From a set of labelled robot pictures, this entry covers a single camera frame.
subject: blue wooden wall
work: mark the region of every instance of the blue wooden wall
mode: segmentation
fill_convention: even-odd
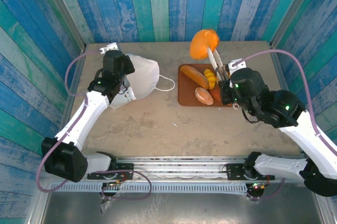
[[[316,121],[337,143],[337,0],[304,0],[278,48],[301,62]],[[279,60],[290,91],[307,104],[297,66],[286,56]]]
[[[0,0],[0,223],[25,220],[40,144],[57,133],[79,53],[52,0]]]
[[[293,0],[64,0],[85,43],[270,41]]]

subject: wooden cutting board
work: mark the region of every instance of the wooden cutting board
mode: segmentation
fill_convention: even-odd
[[[202,74],[205,69],[210,69],[214,74],[215,70],[213,69],[211,64],[182,64],[178,69],[178,103],[182,106],[232,106],[223,105],[220,101],[214,100],[212,105],[206,105],[201,103],[195,96],[195,89],[200,87],[198,84],[193,82],[189,77],[187,77],[184,73],[180,71],[180,67],[183,65],[189,65],[197,69]]]

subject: orange object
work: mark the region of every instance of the orange object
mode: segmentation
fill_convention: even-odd
[[[204,89],[209,88],[209,81],[206,76],[200,73],[197,69],[189,65],[183,65],[180,67],[180,71],[183,72],[187,77],[189,77],[193,82],[197,83]]]
[[[197,32],[191,41],[190,56],[195,60],[207,58],[207,48],[209,47],[214,52],[219,41],[215,30],[206,29]]]
[[[212,96],[212,98],[221,102],[220,88],[219,87],[215,88],[215,89],[212,89],[212,90],[209,90],[209,93]]]
[[[195,89],[196,98],[203,104],[212,105],[214,100],[207,90],[198,87]]]

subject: white face mask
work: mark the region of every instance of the white face mask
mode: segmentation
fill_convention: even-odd
[[[135,72],[125,77],[124,86],[111,102],[110,107],[117,109],[132,100],[142,99],[148,96],[154,89],[159,91],[170,91],[174,89],[175,83],[172,79],[159,74],[159,66],[156,61],[143,58],[138,55],[126,54],[130,57]],[[160,90],[156,87],[159,77],[173,82],[173,87],[168,90]]]

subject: metal floor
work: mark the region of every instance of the metal floor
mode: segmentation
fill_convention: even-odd
[[[272,194],[278,184],[266,188]],[[261,224],[323,223],[312,192],[285,184],[269,199],[250,201],[230,194],[153,193],[142,201],[115,201],[101,214],[101,196],[92,192],[54,192],[43,217],[45,224]]]

